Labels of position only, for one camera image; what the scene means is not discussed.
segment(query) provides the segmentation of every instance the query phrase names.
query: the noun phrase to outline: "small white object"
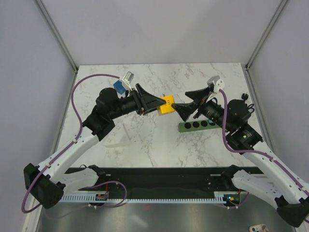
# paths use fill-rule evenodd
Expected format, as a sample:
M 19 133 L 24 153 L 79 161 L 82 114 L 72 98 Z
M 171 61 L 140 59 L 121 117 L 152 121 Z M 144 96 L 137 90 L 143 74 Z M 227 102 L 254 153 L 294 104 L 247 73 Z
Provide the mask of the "small white object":
M 213 93 L 210 94 L 206 102 L 209 102 L 211 99 L 214 98 L 214 96 L 219 93 L 220 89 L 223 89 L 225 87 L 224 81 L 219 76 L 213 76 L 207 81 L 207 85 L 213 85 Z
M 131 88 L 131 81 L 133 80 L 133 77 L 134 77 L 134 74 L 131 73 L 131 72 L 127 72 L 126 75 L 124 75 L 120 81 L 122 83 L 122 86 L 126 89 L 126 90 L 129 90 L 129 91 L 132 91 L 132 88 Z
M 129 135 L 123 124 L 116 125 L 112 131 L 104 138 L 104 146 L 107 148 L 126 146 L 131 143 Z

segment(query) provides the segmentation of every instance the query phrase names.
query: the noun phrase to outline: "metal frame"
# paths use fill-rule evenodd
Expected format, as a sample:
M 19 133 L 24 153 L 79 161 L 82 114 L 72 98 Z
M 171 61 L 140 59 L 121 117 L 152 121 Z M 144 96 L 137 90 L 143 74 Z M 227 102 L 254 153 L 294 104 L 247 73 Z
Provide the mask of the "metal frame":
M 274 146 L 272 143 L 272 139 L 271 139 L 271 135 L 268 131 L 268 126 L 267 126 L 267 121 L 265 119 L 264 113 L 263 113 L 263 109 L 262 106 L 259 102 L 259 97 L 255 91 L 254 88 L 254 83 L 253 83 L 253 78 L 250 75 L 250 67 L 252 66 L 252 64 L 255 61 L 256 56 L 258 55 L 258 53 L 260 52 L 263 44 L 265 43 L 266 39 L 268 38 L 269 34 L 271 33 L 271 31 L 273 30 L 276 22 L 278 21 L 280 15 L 282 14 L 283 10 L 285 9 L 285 7 L 287 6 L 287 3 L 289 2 L 289 0 L 281 0 L 278 7 L 276 8 L 276 11 L 274 13 L 274 15 L 271 17 L 270 22 L 268 23 L 267 27 L 265 28 L 259 42 L 257 43 L 254 51 L 252 52 L 248 62 L 246 64 L 242 64 L 242 70 L 248 85 L 248 89 L 252 98 L 252 101 L 254 102 L 255 106 L 256 106 L 256 116 L 263 134 L 263 137 L 266 141 L 266 143 L 268 144 L 268 146 L 274 150 Z
M 49 15 L 44 3 L 42 2 L 42 0 L 33 0 L 34 3 L 36 4 L 36 6 L 38 7 L 38 9 L 40 10 L 43 18 L 45 19 L 49 29 L 51 30 L 52 34 L 54 35 L 54 37 L 56 38 L 57 42 L 59 43 L 63 53 L 65 54 L 66 58 L 68 59 L 68 62 L 70 63 L 70 65 L 72 66 L 73 70 L 75 71 L 75 73 L 77 73 L 78 71 L 78 67 L 75 63 L 75 61 L 73 60 L 72 55 L 70 54 L 67 46 L 65 45 L 57 27 L 55 26 L 51 16 Z
M 270 34 L 270 32 L 272 31 L 272 29 L 274 28 L 274 25 L 276 24 L 279 16 L 281 15 L 281 13 L 283 12 L 285 6 L 287 5 L 287 3 L 289 2 L 289 0 L 281 0 L 281 2 L 279 3 L 274 15 L 272 16 L 269 24 L 267 25 L 266 29 L 264 30 L 263 34 L 262 34 L 262 37 L 260 38 L 259 42 L 257 43 L 252 55 L 250 56 L 247 64 L 246 64 L 246 67 L 247 69 L 249 69 L 257 54 L 259 53 L 261 47 L 263 46 L 265 40 L 267 39 L 268 35 Z

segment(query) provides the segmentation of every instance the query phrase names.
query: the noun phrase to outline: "green block holder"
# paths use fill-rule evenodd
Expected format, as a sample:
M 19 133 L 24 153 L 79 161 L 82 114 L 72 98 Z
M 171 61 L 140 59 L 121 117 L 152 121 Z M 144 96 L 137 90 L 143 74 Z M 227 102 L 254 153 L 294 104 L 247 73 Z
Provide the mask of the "green block holder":
M 178 131 L 180 133 L 210 130 L 210 129 L 217 129 L 217 128 L 220 128 L 220 127 L 214 122 L 212 122 L 211 120 L 181 122 L 178 124 Z

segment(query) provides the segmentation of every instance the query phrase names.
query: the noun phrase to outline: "hole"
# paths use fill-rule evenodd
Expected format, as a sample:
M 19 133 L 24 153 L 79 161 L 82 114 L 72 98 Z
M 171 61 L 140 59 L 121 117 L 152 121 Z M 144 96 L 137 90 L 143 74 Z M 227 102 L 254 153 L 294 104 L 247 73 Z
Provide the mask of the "hole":
M 184 124 L 184 127 L 185 127 L 186 129 L 190 129 L 190 128 L 191 128 L 191 123 L 186 122 L 186 123 Z
M 193 122 L 192 123 L 193 127 L 198 128 L 199 127 L 199 123 L 198 122 Z
M 206 127 L 208 125 L 207 121 L 201 121 L 201 126 Z

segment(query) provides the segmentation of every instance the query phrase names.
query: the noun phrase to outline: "metal floor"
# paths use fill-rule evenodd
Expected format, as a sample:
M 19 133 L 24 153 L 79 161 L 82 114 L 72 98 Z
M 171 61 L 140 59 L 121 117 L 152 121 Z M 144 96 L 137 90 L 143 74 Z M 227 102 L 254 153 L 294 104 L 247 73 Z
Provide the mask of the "metal floor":
M 61 216 L 80 206 L 59 203 L 47 210 Z M 249 232 L 249 227 L 264 223 L 269 232 L 295 232 L 274 208 L 250 195 L 239 209 L 227 210 L 211 204 L 128 203 L 118 208 L 85 208 L 61 220 L 42 217 L 43 232 Z

